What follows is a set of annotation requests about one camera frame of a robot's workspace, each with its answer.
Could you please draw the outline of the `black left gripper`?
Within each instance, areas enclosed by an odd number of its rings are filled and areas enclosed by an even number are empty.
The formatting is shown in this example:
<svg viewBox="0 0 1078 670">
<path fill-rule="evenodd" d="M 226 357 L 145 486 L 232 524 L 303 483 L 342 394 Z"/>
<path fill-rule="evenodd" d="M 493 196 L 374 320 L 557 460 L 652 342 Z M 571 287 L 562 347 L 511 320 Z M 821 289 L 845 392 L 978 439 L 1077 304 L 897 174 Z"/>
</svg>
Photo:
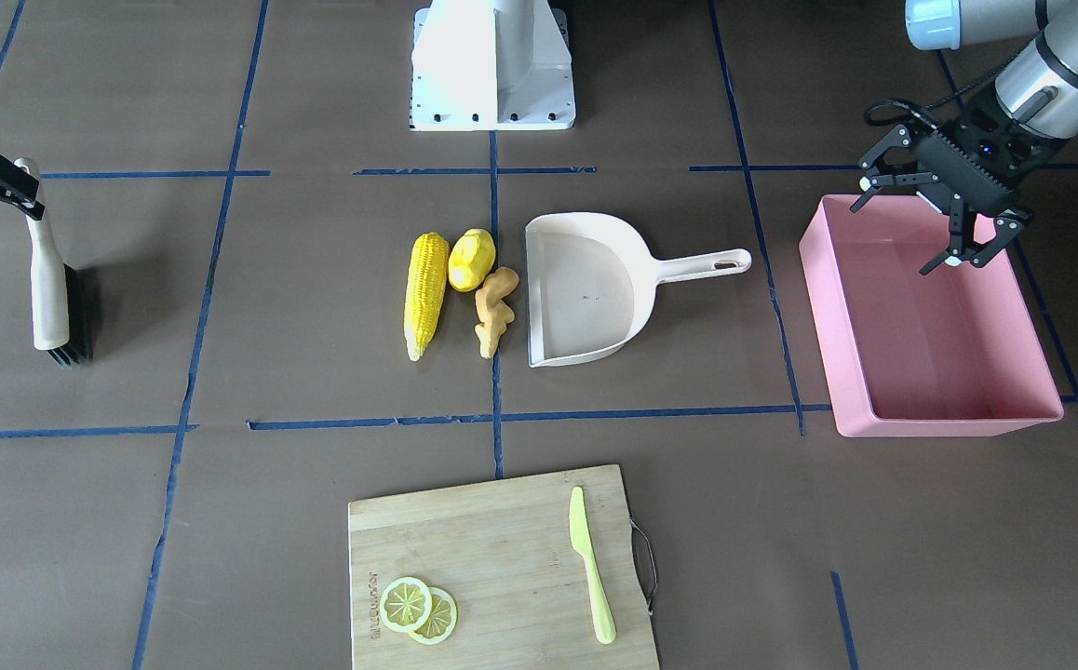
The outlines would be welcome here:
<svg viewBox="0 0 1078 670">
<path fill-rule="evenodd" d="M 912 144 L 917 160 L 887 160 L 892 150 L 910 150 Z M 946 248 L 924 264 L 920 275 L 930 275 L 940 264 L 982 268 L 1028 228 L 1029 209 L 1017 207 L 1020 184 L 1056 153 L 1058 140 L 1029 131 L 1004 112 L 964 112 L 915 141 L 912 127 L 896 124 L 856 162 L 863 173 L 862 195 L 849 211 L 861 211 L 882 189 L 920 190 L 935 185 L 937 178 L 962 200 L 950 203 Z M 978 212 L 990 215 L 993 237 L 985 242 L 975 236 Z"/>
</svg>

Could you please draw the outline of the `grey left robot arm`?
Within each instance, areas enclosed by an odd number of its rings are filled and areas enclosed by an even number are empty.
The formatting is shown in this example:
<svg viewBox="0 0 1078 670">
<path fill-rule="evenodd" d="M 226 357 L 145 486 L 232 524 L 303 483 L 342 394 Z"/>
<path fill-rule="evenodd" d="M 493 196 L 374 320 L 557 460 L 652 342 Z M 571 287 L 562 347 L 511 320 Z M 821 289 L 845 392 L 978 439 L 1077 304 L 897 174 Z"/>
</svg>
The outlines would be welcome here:
<svg viewBox="0 0 1078 670">
<path fill-rule="evenodd" d="M 991 5 L 997 29 L 969 29 L 960 1 L 910 1 L 910 38 L 918 47 L 952 47 L 1028 34 L 1010 60 L 962 87 L 969 101 L 955 118 L 934 104 L 883 99 L 867 107 L 868 126 L 887 127 L 859 160 L 858 211 L 888 186 L 908 186 L 949 221 L 949 242 L 921 270 L 940 264 L 976 268 L 999 255 L 1031 221 L 1021 182 L 1078 136 L 1078 1 Z"/>
</svg>

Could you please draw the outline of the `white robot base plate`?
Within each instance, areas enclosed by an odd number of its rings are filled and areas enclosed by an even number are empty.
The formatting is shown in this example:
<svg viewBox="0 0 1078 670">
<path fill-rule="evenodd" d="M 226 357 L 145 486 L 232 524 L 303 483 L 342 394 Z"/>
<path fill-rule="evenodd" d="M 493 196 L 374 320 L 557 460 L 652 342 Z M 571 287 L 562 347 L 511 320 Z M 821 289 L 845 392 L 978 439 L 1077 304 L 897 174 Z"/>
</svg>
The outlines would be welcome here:
<svg viewBox="0 0 1078 670">
<path fill-rule="evenodd" d="M 577 118 L 563 9 L 547 1 L 433 1 L 414 14 L 409 127 L 563 131 Z"/>
</svg>

